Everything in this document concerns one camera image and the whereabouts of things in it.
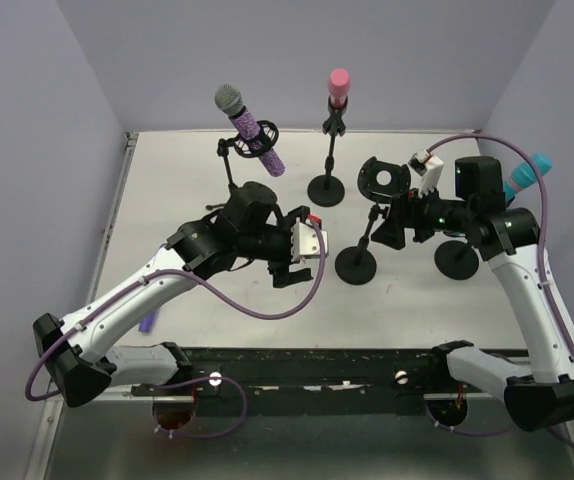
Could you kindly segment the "black shock-mount desk stand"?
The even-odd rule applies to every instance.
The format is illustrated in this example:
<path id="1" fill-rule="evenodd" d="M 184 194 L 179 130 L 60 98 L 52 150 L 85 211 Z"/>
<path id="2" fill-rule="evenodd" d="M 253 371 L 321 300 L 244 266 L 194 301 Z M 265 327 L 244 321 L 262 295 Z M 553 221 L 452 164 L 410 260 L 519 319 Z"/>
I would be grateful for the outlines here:
<path id="1" fill-rule="evenodd" d="M 411 174 L 407 166 L 369 158 L 357 176 L 359 193 L 373 203 L 363 235 L 355 246 L 340 251 L 335 259 L 337 276 L 346 284 L 361 286 L 369 283 L 377 272 L 377 262 L 368 250 L 370 235 L 377 220 L 385 219 L 393 198 L 409 189 Z"/>

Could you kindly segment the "plain purple microphone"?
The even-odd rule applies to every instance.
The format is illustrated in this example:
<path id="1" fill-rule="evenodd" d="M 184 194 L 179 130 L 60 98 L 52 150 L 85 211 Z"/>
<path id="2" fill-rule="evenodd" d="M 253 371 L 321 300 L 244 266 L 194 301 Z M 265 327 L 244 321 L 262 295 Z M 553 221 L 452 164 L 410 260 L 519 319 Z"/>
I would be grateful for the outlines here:
<path id="1" fill-rule="evenodd" d="M 140 320 L 140 323 L 138 325 L 138 332 L 145 335 L 151 334 L 156 324 L 157 318 L 158 318 L 157 310 L 147 314 Z"/>

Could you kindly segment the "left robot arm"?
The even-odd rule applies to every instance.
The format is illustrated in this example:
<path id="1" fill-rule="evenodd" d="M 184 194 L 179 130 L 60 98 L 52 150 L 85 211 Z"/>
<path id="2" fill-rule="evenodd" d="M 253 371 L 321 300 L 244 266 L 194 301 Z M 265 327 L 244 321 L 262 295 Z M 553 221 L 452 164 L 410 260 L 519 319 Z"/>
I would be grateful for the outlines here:
<path id="1" fill-rule="evenodd" d="M 231 189 L 223 206 L 182 224 L 143 267 L 105 295 L 64 317 L 45 313 L 35 320 L 39 361 L 34 369 L 48 371 L 56 394 L 69 407 L 83 406 L 114 386 L 157 385 L 168 395 L 179 394 L 191 371 L 184 352 L 172 342 L 119 345 L 130 329 L 197 286 L 250 317 L 288 318 L 311 302 L 325 269 L 297 269 L 296 264 L 310 258 L 324 262 L 327 253 L 327 233 L 308 207 L 283 213 L 273 190 L 248 181 Z M 312 287 L 285 312 L 252 311 L 209 282 L 215 275 L 233 272 L 239 259 L 265 262 L 276 288 L 303 282 Z"/>

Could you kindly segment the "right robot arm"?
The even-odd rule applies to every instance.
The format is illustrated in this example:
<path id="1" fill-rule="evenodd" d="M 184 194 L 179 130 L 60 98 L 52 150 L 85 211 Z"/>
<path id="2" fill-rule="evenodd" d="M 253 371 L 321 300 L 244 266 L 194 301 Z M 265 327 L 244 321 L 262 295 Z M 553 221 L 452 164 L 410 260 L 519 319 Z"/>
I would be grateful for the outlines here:
<path id="1" fill-rule="evenodd" d="M 442 163 L 433 155 L 388 168 L 391 182 L 377 192 L 389 209 L 372 241 L 401 250 L 408 229 L 417 243 L 437 232 L 463 234 L 499 280 L 530 360 L 520 366 L 469 342 L 450 342 L 433 348 L 429 384 L 441 392 L 472 385 L 502 401 L 527 432 L 574 420 L 574 325 L 539 249 L 542 231 L 534 215 L 506 206 L 500 162 L 457 160 L 453 200 L 439 195 Z"/>

